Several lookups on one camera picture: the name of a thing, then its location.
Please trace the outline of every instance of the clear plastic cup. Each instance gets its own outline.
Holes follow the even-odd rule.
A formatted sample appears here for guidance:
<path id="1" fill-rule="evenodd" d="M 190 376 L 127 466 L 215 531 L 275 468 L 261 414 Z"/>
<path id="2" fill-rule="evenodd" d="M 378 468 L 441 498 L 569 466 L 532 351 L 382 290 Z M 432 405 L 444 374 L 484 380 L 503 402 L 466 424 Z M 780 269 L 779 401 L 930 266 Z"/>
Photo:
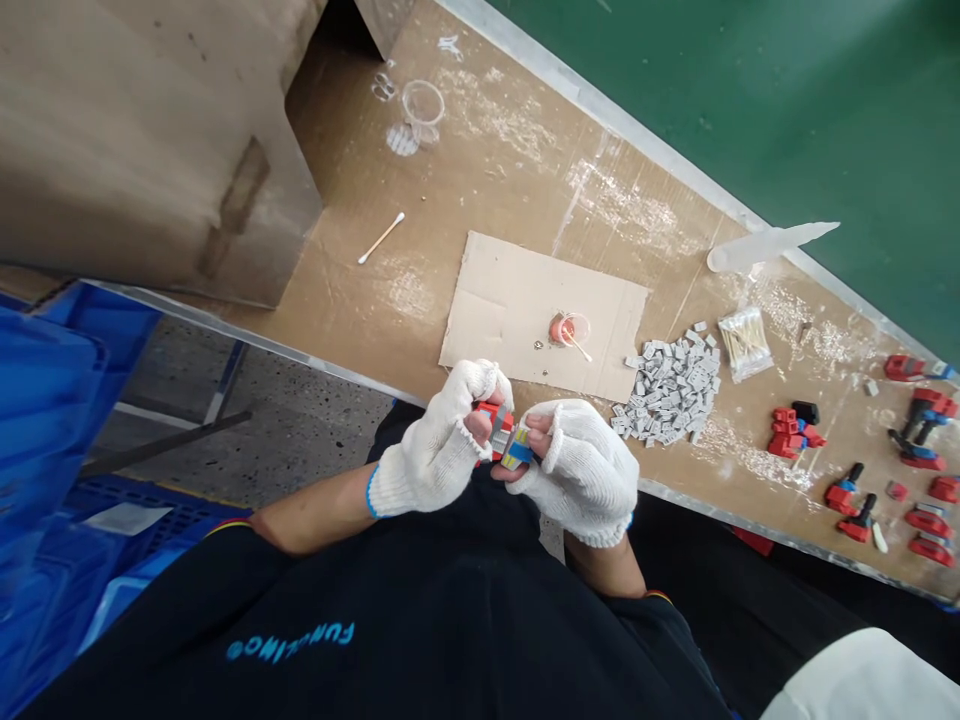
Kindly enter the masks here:
<path id="1" fill-rule="evenodd" d="M 590 321 L 580 313 L 560 313 L 550 323 L 550 339 L 573 347 L 573 338 L 582 346 L 590 337 Z"/>
<path id="2" fill-rule="evenodd" d="M 443 119 L 446 106 L 443 95 L 426 80 L 411 80 L 400 95 L 403 115 L 421 145 L 433 145 L 440 139 L 437 125 Z"/>

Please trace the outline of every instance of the glove cuff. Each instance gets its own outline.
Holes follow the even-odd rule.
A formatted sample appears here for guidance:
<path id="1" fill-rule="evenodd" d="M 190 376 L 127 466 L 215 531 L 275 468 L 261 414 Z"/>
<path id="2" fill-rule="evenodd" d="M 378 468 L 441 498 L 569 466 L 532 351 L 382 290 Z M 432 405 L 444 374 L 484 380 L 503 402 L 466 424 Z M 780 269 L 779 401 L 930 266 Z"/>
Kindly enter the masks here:
<path id="1" fill-rule="evenodd" d="M 589 532 L 578 532 L 570 529 L 570 533 L 587 547 L 608 548 L 619 545 L 627 529 L 633 524 L 633 513 L 618 520 L 612 525 L 603 528 L 591 528 Z"/>
<path id="2" fill-rule="evenodd" d="M 391 445 L 367 481 L 367 507 L 378 520 L 403 515 L 414 509 L 414 498 L 406 481 L 403 448 Z"/>

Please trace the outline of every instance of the white paper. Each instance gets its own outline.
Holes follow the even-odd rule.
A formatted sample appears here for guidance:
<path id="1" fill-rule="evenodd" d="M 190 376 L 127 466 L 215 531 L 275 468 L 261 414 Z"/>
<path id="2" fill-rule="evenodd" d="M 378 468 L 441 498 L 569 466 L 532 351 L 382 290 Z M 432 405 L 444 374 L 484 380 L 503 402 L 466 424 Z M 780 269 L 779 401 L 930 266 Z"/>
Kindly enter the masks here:
<path id="1" fill-rule="evenodd" d="M 133 503 L 120 503 L 96 515 L 91 515 L 83 523 L 98 530 L 127 535 L 139 535 L 160 518 L 173 510 L 167 508 L 145 508 Z"/>

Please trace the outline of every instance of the wooden workbench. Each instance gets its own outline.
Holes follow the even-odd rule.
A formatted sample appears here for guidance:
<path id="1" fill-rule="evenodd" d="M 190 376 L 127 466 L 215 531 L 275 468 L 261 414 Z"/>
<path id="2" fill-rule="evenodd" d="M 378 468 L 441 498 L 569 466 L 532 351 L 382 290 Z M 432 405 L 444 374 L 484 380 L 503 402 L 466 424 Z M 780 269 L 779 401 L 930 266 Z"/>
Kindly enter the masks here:
<path id="1" fill-rule="evenodd" d="M 439 47 L 454 36 L 456 51 Z M 390 100 L 373 91 L 384 83 L 378 73 L 397 89 Z M 402 120 L 400 88 L 418 78 L 440 89 L 446 115 L 437 145 L 402 156 L 387 138 Z M 697 446 L 630 441 L 643 487 L 862 572 L 944 598 L 960 593 L 960 570 L 907 551 L 906 508 L 883 494 L 895 478 L 920 499 L 933 476 L 900 464 L 886 437 L 912 391 L 881 379 L 899 343 L 786 260 L 752 276 L 711 273 L 707 251 L 746 230 L 472 28 L 419 0 L 389 66 L 317 37 L 287 109 L 325 210 L 282 303 L 265 311 L 153 296 L 159 307 L 428 398 L 446 377 L 437 359 L 469 230 L 650 288 L 638 343 L 672 341 L 694 322 L 713 326 L 756 304 L 776 367 L 740 385 L 724 367 Z M 357 265 L 401 210 L 403 224 Z M 801 342 L 804 321 L 812 327 Z M 878 380 L 878 397 L 863 392 L 868 377 Z M 515 385 L 515 394 L 520 410 L 559 396 L 533 384 Z M 764 448 L 770 411 L 795 399 L 820 405 L 829 445 L 791 464 Z M 960 466 L 955 425 L 931 445 Z M 861 489 L 880 495 L 875 517 L 888 555 L 838 534 L 839 516 L 822 505 L 825 488 L 856 461 L 867 466 Z"/>

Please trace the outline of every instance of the white work glove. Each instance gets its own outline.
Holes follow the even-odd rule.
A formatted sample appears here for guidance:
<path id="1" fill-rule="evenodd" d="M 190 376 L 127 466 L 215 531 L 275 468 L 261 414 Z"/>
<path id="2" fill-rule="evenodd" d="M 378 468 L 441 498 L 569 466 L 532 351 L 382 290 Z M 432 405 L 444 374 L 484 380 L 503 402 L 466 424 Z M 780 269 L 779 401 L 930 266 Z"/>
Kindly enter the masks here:
<path id="1" fill-rule="evenodd" d="M 446 507 L 466 489 L 478 460 L 491 460 L 492 425 L 485 415 L 464 419 L 473 404 L 488 400 L 513 411 L 510 381 L 489 360 L 461 360 L 422 418 L 388 447 L 367 483 L 367 504 L 375 518 Z M 482 444 L 474 439 L 475 435 Z"/>
<path id="2" fill-rule="evenodd" d="M 534 405 L 521 424 L 528 442 L 543 458 L 519 480 L 515 471 L 495 468 L 507 491 L 531 498 L 585 545 L 613 547 L 633 520 L 640 465 L 626 443 L 586 400 L 553 400 Z"/>

